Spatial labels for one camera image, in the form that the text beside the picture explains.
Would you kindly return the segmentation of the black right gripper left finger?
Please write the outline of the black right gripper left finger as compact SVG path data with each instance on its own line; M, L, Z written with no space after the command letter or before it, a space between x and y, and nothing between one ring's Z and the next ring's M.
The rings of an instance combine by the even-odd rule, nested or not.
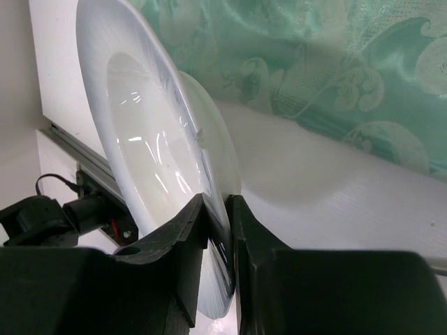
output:
M3 246L2 334L188 334L195 326L207 212L202 195L115 254Z

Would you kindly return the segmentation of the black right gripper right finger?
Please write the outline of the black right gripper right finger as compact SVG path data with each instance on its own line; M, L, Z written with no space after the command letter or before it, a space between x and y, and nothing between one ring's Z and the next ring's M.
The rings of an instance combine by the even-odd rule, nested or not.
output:
M242 196L226 208L239 334L446 333L446 298L417 253L294 249Z

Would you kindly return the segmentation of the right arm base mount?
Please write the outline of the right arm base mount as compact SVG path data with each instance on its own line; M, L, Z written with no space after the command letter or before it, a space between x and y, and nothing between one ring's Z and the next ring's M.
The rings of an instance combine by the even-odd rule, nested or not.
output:
M59 204L43 194L35 183L36 194L1 210L1 227L8 239L3 246L74 247L79 237L94 230L103 231L118 246L138 240L139 230L118 195L100 185L83 171L72 182L58 174L44 174L61 181L77 198Z

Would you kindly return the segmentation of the white round plate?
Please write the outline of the white round plate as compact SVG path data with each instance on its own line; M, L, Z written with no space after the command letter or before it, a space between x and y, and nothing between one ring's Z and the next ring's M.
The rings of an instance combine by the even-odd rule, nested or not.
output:
M224 317L234 292L225 201L241 191L235 149L203 86L174 65L128 1L79 1L76 40L92 118L140 234L167 223L197 194L209 214L199 311Z

